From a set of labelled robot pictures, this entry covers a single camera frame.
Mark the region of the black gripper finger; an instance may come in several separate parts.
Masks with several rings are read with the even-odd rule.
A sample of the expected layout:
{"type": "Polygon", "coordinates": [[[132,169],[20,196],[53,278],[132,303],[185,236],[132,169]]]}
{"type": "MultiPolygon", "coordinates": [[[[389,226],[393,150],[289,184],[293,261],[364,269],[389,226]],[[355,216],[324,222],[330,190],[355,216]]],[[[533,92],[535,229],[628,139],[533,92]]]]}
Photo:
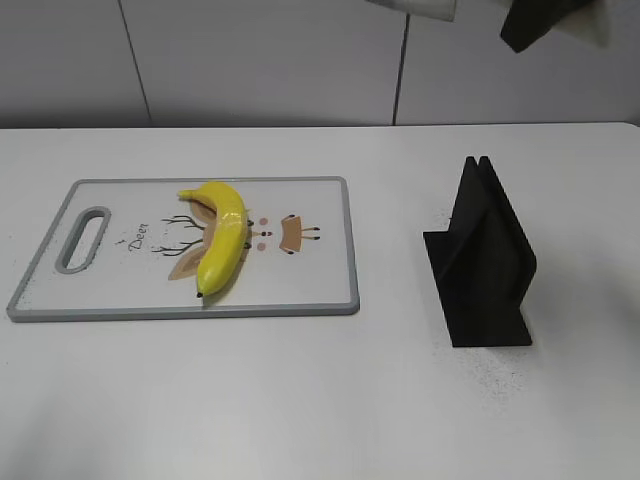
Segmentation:
{"type": "Polygon", "coordinates": [[[579,8],[571,0],[515,0],[500,31],[500,38],[521,53],[579,8]]]}

